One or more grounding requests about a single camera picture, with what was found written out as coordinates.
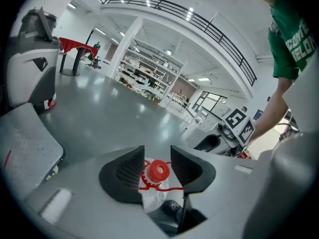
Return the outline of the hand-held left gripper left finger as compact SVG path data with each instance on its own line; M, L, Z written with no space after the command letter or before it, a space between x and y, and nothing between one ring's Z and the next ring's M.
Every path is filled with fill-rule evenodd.
M139 183L145 167L144 146L110 152L106 157L108 160L99 172L102 189L120 203L141 204Z

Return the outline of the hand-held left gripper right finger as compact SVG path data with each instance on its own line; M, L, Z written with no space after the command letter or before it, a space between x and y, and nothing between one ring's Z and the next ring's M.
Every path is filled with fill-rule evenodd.
M184 193L201 193L216 177L216 169L209 162L182 150L170 147L171 168L183 186Z

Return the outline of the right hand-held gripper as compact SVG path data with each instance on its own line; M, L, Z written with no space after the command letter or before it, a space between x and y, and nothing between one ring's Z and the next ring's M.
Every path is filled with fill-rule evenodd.
M253 121L243 111L233 109L216 122L206 135L194 142L193 149L228 157L239 157L255 131Z

